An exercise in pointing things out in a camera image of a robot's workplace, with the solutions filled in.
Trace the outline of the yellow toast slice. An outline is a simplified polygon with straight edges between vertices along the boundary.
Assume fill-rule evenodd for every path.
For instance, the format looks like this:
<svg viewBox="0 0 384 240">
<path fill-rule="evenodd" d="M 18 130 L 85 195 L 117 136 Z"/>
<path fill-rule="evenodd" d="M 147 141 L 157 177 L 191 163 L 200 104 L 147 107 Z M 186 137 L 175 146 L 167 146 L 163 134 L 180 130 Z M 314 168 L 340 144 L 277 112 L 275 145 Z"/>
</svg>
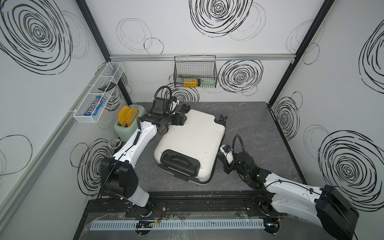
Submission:
<svg viewBox="0 0 384 240">
<path fill-rule="evenodd" d="M 135 106 L 131 107 L 128 110 L 128 112 L 126 113 L 126 127 L 130 127 L 132 125 L 132 123 L 136 120 L 138 114 L 139 111 Z"/>
<path fill-rule="evenodd" d="M 127 118 L 127 113 L 129 112 L 130 107 L 125 105 L 123 106 L 118 113 L 118 121 L 121 126 L 124 126 L 126 124 L 126 118 Z"/>
</svg>

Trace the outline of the white hard-shell suitcase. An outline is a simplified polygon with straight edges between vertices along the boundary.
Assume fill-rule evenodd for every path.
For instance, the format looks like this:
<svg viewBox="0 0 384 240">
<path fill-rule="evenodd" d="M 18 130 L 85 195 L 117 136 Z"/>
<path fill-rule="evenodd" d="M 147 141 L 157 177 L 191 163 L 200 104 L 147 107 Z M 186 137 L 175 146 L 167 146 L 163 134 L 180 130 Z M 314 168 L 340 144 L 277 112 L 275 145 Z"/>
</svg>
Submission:
<svg viewBox="0 0 384 240">
<path fill-rule="evenodd" d="M 155 149 L 157 165 L 186 182 L 208 184 L 225 137 L 227 116 L 189 110 L 183 126 L 169 127 Z"/>
</svg>

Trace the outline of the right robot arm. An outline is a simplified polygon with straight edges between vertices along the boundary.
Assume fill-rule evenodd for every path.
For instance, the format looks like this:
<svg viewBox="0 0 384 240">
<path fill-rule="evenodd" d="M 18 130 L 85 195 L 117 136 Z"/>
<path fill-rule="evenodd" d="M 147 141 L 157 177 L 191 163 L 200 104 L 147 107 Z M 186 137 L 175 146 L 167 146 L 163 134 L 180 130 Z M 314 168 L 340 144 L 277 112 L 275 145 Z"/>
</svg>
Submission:
<svg viewBox="0 0 384 240">
<path fill-rule="evenodd" d="M 282 178 L 257 166 L 239 135 L 233 143 L 236 141 L 241 144 L 240 152 L 235 151 L 235 144 L 221 145 L 218 158 L 227 174 L 236 172 L 251 189 L 271 195 L 271 201 L 265 204 L 267 209 L 318 225 L 337 240 L 357 239 L 360 214 L 335 187 L 313 187 Z"/>
</svg>

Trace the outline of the black remote control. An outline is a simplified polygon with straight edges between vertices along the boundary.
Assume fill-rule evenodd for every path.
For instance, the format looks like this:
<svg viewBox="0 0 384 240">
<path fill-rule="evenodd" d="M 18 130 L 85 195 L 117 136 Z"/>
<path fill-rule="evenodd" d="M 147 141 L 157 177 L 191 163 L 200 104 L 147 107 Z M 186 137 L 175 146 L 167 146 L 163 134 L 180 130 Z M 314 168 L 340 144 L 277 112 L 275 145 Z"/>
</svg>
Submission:
<svg viewBox="0 0 384 240">
<path fill-rule="evenodd" d="M 117 86 L 117 84 L 111 82 L 111 83 L 105 84 L 104 86 L 98 88 L 98 90 L 103 92 L 103 93 L 109 92 L 109 91 L 113 90 L 116 86 Z"/>
</svg>

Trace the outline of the mint green toaster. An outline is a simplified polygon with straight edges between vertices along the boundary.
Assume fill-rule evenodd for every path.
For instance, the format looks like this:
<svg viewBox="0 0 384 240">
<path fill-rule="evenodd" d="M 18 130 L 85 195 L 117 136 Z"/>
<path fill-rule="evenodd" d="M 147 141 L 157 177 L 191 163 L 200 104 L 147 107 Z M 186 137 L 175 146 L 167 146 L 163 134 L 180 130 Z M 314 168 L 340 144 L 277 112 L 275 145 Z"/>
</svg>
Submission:
<svg viewBox="0 0 384 240">
<path fill-rule="evenodd" d="M 141 106 L 141 105 L 129 105 L 130 108 L 133 107 L 133 106 L 137 107 L 137 109 L 139 111 L 139 114 L 138 114 L 137 118 L 138 117 L 142 117 L 146 113 L 146 109 L 143 106 Z M 120 139 L 123 142 L 127 142 L 130 139 L 130 137 L 137 130 L 137 128 L 138 128 L 137 118 L 132 123 L 132 125 L 130 127 L 126 127 L 126 124 L 124 126 L 121 126 L 119 124 L 118 120 L 114 124 L 114 129 L 115 129 L 116 133 L 118 134 L 118 136 L 120 137 Z"/>
</svg>

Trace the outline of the blue candy packet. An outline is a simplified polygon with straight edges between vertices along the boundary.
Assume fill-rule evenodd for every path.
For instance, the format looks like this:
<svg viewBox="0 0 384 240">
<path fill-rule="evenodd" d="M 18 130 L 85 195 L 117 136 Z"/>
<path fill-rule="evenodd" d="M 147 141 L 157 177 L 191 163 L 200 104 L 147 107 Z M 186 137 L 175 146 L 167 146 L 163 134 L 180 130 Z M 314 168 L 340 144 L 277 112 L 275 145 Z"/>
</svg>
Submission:
<svg viewBox="0 0 384 240">
<path fill-rule="evenodd" d="M 97 115 L 99 109 L 103 106 L 105 101 L 106 101 L 105 98 L 103 98 L 101 96 L 96 96 L 95 99 L 92 101 L 91 105 L 85 111 L 84 116 Z"/>
</svg>

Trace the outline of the yellow toast slice left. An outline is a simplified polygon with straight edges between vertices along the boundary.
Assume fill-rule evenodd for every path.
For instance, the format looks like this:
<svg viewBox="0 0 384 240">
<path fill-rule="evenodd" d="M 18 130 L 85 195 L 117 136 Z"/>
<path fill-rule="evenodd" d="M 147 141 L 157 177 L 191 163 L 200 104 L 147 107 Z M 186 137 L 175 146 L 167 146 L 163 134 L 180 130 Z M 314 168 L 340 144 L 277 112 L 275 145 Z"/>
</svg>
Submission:
<svg viewBox="0 0 384 240">
<path fill-rule="evenodd" d="M 123 106 L 118 113 L 118 121 L 121 126 L 124 126 L 126 124 L 126 118 L 127 118 L 127 113 L 129 112 L 130 107 L 125 105 Z"/>
</svg>

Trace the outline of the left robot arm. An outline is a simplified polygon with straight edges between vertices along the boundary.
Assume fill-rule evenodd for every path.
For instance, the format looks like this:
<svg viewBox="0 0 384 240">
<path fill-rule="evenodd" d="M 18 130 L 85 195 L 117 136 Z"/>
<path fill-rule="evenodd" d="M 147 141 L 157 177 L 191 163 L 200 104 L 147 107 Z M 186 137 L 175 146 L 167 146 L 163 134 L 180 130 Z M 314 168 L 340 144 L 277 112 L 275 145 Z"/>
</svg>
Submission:
<svg viewBox="0 0 384 240">
<path fill-rule="evenodd" d="M 150 195 L 139 186 L 135 172 L 136 163 L 147 144 L 157 134 L 165 135 L 169 126 L 183 126 L 187 120 L 184 112 L 177 112 L 178 99 L 169 86 L 157 89 L 151 109 L 137 117 L 137 128 L 129 140 L 112 156 L 101 162 L 101 188 L 132 204 L 144 208 Z"/>
</svg>

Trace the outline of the yellow toast slice right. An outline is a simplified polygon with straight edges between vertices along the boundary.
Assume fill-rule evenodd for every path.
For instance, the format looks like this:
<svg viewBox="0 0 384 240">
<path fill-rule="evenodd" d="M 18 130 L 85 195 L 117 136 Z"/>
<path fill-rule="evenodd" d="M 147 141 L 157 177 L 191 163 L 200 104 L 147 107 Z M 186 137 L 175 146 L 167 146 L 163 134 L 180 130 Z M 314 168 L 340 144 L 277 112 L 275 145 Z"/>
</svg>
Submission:
<svg viewBox="0 0 384 240">
<path fill-rule="evenodd" d="M 126 113 L 126 127 L 130 127 L 132 125 L 132 123 L 136 120 L 138 114 L 139 111 L 135 106 L 131 107 L 128 110 L 128 112 Z"/>
</svg>

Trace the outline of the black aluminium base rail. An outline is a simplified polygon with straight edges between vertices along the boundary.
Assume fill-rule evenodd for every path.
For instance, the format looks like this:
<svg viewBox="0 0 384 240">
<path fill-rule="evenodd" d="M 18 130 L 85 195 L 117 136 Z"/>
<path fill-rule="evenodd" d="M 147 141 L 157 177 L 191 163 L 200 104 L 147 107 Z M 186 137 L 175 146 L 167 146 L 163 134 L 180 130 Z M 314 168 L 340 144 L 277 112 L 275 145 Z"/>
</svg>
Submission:
<svg viewBox="0 0 384 240">
<path fill-rule="evenodd" d="M 309 220 L 317 216 L 315 202 L 301 203 L 265 191 L 151 192 L 144 207 L 110 194 L 87 203 L 83 217 L 89 214 L 117 214 L 124 217 L 169 217 L 179 213 L 244 212 L 252 217 L 277 217 L 290 214 Z"/>
</svg>

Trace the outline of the green item in basket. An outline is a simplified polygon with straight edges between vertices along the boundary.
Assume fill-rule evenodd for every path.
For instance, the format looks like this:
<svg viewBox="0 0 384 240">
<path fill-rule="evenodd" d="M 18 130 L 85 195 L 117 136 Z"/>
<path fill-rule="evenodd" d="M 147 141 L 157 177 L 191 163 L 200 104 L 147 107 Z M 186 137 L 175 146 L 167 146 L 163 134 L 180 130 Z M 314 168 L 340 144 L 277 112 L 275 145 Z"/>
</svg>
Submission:
<svg viewBox="0 0 384 240">
<path fill-rule="evenodd" d="M 200 79 L 200 87 L 202 88 L 215 88 L 217 84 L 217 80 L 215 78 L 201 78 Z"/>
</svg>

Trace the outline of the yellow sponge in basket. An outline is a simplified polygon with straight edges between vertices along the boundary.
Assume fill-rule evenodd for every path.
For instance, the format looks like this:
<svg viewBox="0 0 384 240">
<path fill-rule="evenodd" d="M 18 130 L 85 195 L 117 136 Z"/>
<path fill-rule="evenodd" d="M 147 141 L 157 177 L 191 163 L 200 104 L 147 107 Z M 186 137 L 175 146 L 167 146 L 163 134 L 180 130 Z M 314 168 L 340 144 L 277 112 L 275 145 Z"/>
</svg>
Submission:
<svg viewBox="0 0 384 240">
<path fill-rule="evenodd" d="M 185 88 L 196 88 L 200 85 L 200 80 L 195 78 L 183 79 L 183 87 Z"/>
</svg>

